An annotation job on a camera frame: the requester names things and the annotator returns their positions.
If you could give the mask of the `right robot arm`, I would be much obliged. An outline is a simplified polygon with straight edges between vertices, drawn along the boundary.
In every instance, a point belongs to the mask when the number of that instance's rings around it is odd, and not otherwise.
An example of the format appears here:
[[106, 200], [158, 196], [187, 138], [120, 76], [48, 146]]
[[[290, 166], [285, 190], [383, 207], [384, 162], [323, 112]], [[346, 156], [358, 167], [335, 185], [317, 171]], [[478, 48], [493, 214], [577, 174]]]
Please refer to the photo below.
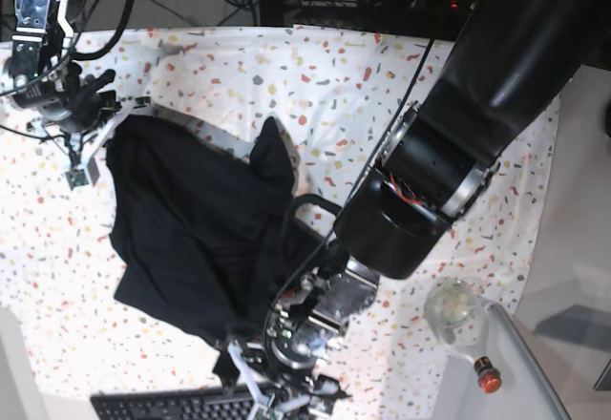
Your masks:
[[135, 3], [125, 0], [109, 41], [84, 53], [76, 47], [95, 12], [86, 1], [14, 0], [11, 56], [1, 72], [6, 87], [1, 95], [16, 107], [39, 114], [26, 136], [64, 142], [69, 160], [64, 175], [72, 189], [97, 183], [95, 155], [126, 116], [110, 88], [115, 71], [85, 76], [82, 65], [110, 53], [125, 32]]

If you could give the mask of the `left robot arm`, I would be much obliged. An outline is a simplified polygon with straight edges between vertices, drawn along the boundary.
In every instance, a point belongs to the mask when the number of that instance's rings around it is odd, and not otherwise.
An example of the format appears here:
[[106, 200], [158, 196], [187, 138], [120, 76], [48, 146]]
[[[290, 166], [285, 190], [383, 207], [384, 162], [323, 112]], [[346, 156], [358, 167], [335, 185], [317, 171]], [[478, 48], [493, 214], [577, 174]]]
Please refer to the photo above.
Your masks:
[[549, 105], [610, 25], [610, 0], [477, 0], [423, 102], [402, 101], [335, 220], [276, 293], [256, 346], [228, 353], [253, 419], [324, 415], [345, 397], [313, 369], [382, 278], [408, 278], [490, 185], [508, 145]]

